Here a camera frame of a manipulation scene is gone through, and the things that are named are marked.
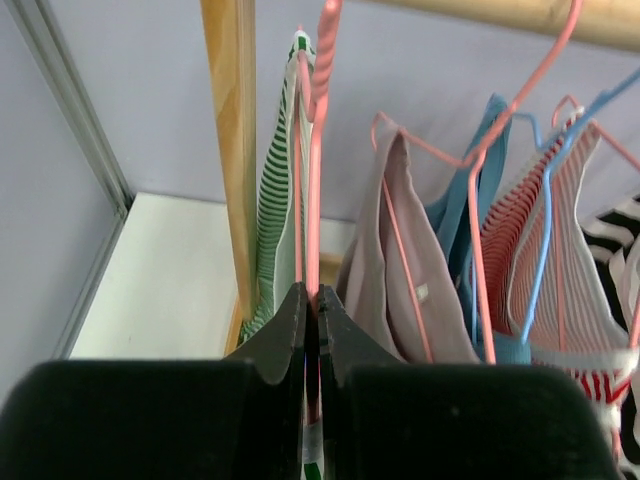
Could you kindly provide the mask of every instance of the fabric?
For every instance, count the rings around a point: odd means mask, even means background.
[[[294,35],[285,68],[276,129],[267,152],[260,181],[257,225],[257,277],[259,298],[255,317],[242,326],[246,341],[269,321],[295,282],[294,103],[296,98],[297,54],[303,51],[309,65],[315,62],[309,36],[301,30]],[[303,194],[308,184],[308,156],[312,125],[300,109]]]
[[[640,195],[586,222],[582,225],[582,232],[595,260],[613,318],[625,332],[629,332],[640,288]],[[629,395],[622,404],[622,455],[618,462],[625,476],[633,479],[640,479],[638,400],[640,374],[636,372]]]
[[[506,108],[507,103],[501,96],[495,94],[491,96],[480,126],[465,152],[465,157],[482,141],[498,116]],[[487,150],[484,166],[478,175],[478,218],[481,225],[502,179],[510,130],[511,122],[507,123],[502,133]],[[431,205],[425,206],[425,210],[447,260],[451,278],[456,282],[465,323],[471,335],[473,292],[469,276],[463,274],[463,272],[470,271],[472,261],[469,206],[467,203],[470,173],[471,167],[458,170],[444,195]],[[474,344],[473,348],[476,354],[484,360],[484,341],[480,329],[477,331],[479,342]],[[522,345],[510,335],[502,335],[499,332],[494,332],[493,339],[497,363],[531,363],[531,351],[528,344]]]
[[[563,130],[573,124],[569,119]],[[511,335],[506,314],[507,280],[516,245],[542,188],[544,167],[562,146],[562,137],[544,154],[534,154],[520,175],[501,189],[480,230],[482,258],[493,329]]]
[[[387,125],[336,292],[346,312],[369,336],[396,357],[417,363],[427,357],[411,302],[409,289],[415,289],[433,360],[476,363],[446,261],[413,189],[409,167],[406,139],[397,125]],[[413,285],[403,268],[383,195],[384,180]]]
[[[529,340],[534,363],[565,370],[577,381],[610,440],[611,431],[620,428],[619,406],[637,366],[638,349],[628,348],[628,336],[612,318],[576,217],[584,170],[599,140],[593,124],[587,125],[553,176],[553,228],[561,235],[551,241]],[[517,336],[525,321],[543,224],[544,196],[537,195],[513,256],[507,287],[508,328]],[[562,289],[565,345],[561,349],[557,292]]]

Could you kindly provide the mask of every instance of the wooden pole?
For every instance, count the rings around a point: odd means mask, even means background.
[[[570,0],[366,0],[557,35]],[[572,40],[640,52],[640,0],[584,0]]]
[[[256,303],[255,0],[200,0],[243,319]]]

